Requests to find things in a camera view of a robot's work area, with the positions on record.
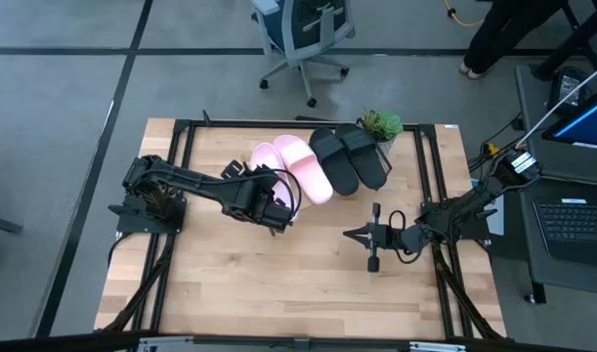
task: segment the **office chair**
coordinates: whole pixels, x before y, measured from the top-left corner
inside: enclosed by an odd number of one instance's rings
[[[340,67],[341,76],[350,70],[319,55],[344,38],[355,36],[350,0],[252,0],[259,23],[266,56],[277,49],[285,60],[261,77],[259,87],[268,89],[268,78],[285,70],[298,68],[307,90],[307,106],[316,106],[311,91],[306,62]]]

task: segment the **slipper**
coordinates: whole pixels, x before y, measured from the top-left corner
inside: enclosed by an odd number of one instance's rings
[[[333,196],[333,188],[318,158],[302,139],[291,136],[278,136],[274,142],[285,167],[291,172],[307,197],[315,204],[324,204]]]
[[[282,158],[278,155],[275,146],[271,145],[270,143],[262,143],[252,151],[252,156],[250,157],[250,163],[248,164],[250,169],[254,170],[257,166],[266,165],[271,169],[285,169],[285,165],[282,163]],[[283,181],[289,184],[289,178],[287,177],[286,173],[277,172],[277,175],[280,176]],[[285,204],[286,207],[291,206],[291,197],[289,195],[289,191],[282,184],[282,182],[277,182],[272,190],[275,192],[275,198],[280,199],[280,201]],[[292,220],[295,220],[298,217],[298,212]]]
[[[378,190],[385,186],[387,175],[376,152],[376,142],[356,124],[341,123],[335,129],[335,136],[348,149],[348,158],[359,179],[366,187]]]
[[[346,155],[346,147],[329,128],[320,127],[309,138],[309,146],[316,153],[324,174],[335,192],[349,196],[359,188],[359,179]]]

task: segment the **wooden table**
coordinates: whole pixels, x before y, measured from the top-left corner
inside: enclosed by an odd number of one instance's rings
[[[140,155],[167,157],[173,124],[173,119],[150,119]],[[436,129],[448,195],[460,196],[471,183],[459,130],[445,125]],[[308,139],[311,130],[196,128],[190,169],[218,176],[232,159],[247,161],[259,143],[286,133]],[[425,151],[430,151],[428,141],[424,143]],[[160,330],[443,339],[430,248],[412,265],[401,264],[392,251],[381,251],[380,273],[370,274],[366,271],[367,250],[342,236],[344,230],[370,220],[375,201],[382,204],[381,222],[396,209],[409,221],[419,216],[423,196],[411,133],[398,137],[389,159],[393,170],[383,189],[375,192],[362,186],[354,195],[336,195],[324,205],[306,201],[294,226],[274,238],[264,227],[222,215],[214,201],[188,196],[186,223],[176,240]],[[435,193],[428,152],[427,164]],[[149,235],[134,235],[114,252],[96,328],[110,323],[137,289],[148,242]],[[467,293],[491,326],[505,334],[486,253],[469,241],[459,242],[458,248]],[[152,292],[143,327],[149,326],[153,301]],[[461,334],[455,302],[450,293],[455,331]]]

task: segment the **black pants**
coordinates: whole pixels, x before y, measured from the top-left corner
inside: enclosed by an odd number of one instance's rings
[[[567,3],[568,0],[493,0],[463,62],[475,73],[486,72]]]

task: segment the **green plant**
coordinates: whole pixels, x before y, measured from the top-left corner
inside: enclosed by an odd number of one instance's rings
[[[370,110],[363,116],[363,124],[376,142],[391,141],[403,132],[400,117],[391,112]]]

